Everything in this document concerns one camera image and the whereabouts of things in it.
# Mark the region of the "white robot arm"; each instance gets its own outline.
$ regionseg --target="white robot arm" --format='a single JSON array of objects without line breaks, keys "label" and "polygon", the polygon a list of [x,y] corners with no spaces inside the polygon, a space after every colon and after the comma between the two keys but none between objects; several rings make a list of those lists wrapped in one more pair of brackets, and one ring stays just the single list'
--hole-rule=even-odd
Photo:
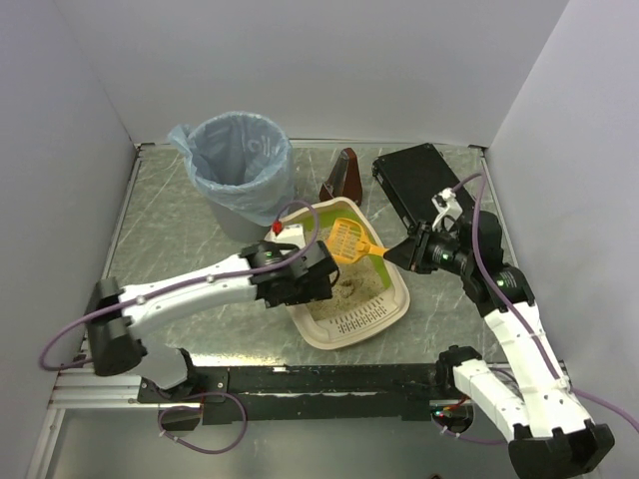
[{"label": "white robot arm", "polygon": [[484,411],[508,442],[519,477],[565,478],[589,472],[612,448],[614,437],[607,425],[593,423],[570,392],[524,274],[503,262],[497,217],[464,212],[453,189],[443,190],[432,202],[438,211],[432,225],[420,223],[384,258],[418,273],[444,269],[460,276],[466,295],[503,348],[521,396],[468,346],[452,346],[439,354],[437,382],[463,393]]},{"label": "white robot arm", "polygon": [[154,330],[224,304],[263,299],[266,307],[273,307],[331,298],[330,275],[338,269],[322,241],[309,245],[286,267],[253,273],[283,262],[304,246],[303,227],[291,226],[277,242],[260,241],[216,264],[163,281],[124,287],[113,278],[100,281],[90,310],[130,305],[87,324],[96,374],[134,372],[161,389],[172,389],[188,382],[191,359],[186,350],[151,340]]}]

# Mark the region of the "yellow scoop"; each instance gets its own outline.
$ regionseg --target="yellow scoop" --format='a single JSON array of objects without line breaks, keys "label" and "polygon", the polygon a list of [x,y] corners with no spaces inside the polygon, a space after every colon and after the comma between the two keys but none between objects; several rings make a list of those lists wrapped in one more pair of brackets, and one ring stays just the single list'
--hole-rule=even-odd
[{"label": "yellow scoop", "polygon": [[372,244],[363,226],[346,218],[335,220],[326,246],[334,260],[342,264],[353,264],[367,254],[383,256],[388,251],[387,247]]}]

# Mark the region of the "white wall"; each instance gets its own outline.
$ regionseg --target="white wall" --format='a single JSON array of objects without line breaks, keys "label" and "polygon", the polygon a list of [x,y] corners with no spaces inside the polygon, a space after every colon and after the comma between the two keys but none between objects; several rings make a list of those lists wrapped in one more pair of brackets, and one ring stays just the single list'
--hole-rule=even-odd
[{"label": "white wall", "polygon": [[38,352],[84,311],[133,157],[55,5],[0,2],[0,477],[26,472],[55,380]]},{"label": "white wall", "polygon": [[488,145],[566,0],[55,0],[136,142],[228,110],[292,138]]},{"label": "white wall", "polygon": [[[572,0],[488,151],[550,342],[578,387],[639,416],[639,3]],[[604,477],[639,477],[639,438]]]}]

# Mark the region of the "black case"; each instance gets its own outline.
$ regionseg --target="black case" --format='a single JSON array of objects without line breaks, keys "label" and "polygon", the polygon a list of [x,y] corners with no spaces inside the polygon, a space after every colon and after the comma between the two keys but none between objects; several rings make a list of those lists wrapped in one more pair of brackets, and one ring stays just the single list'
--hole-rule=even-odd
[{"label": "black case", "polygon": [[[432,224],[437,217],[432,197],[459,183],[459,178],[430,143],[378,157],[372,162],[372,175],[409,233],[419,222]],[[457,192],[457,201],[466,212],[474,208],[474,200],[464,188]]]}]

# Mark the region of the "gray bin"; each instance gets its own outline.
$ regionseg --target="gray bin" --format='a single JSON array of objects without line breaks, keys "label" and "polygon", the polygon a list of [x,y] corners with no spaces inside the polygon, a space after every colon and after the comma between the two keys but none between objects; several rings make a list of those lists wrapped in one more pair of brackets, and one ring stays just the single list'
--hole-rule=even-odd
[{"label": "gray bin", "polygon": [[291,142],[266,117],[224,113],[196,129],[177,126],[169,142],[185,156],[191,182],[232,240],[262,239],[294,197]]}]

